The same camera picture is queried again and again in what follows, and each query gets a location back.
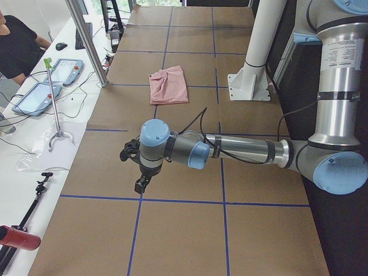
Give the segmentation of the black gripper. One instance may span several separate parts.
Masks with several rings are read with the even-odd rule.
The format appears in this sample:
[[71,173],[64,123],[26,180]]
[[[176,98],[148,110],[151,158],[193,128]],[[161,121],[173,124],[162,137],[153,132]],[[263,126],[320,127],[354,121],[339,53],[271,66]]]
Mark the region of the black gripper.
[[141,178],[135,182],[135,192],[144,193],[145,188],[149,185],[153,176],[156,176],[161,171],[161,162],[148,164],[148,161],[141,161],[140,142],[136,139],[125,143],[123,150],[120,152],[120,160],[122,162],[131,159],[139,165]]

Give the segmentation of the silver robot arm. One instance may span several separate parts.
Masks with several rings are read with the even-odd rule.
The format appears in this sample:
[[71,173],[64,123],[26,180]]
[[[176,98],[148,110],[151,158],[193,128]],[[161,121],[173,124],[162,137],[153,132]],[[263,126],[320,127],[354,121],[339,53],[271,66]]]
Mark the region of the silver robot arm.
[[173,132],[159,119],[146,121],[127,142],[120,159],[139,165],[135,191],[144,193],[164,160],[203,169],[209,158],[276,164],[299,172],[331,194],[349,194],[367,181],[367,161],[354,136],[364,41],[366,1],[298,1],[294,41],[321,43],[319,92],[314,134],[306,141],[259,140]]

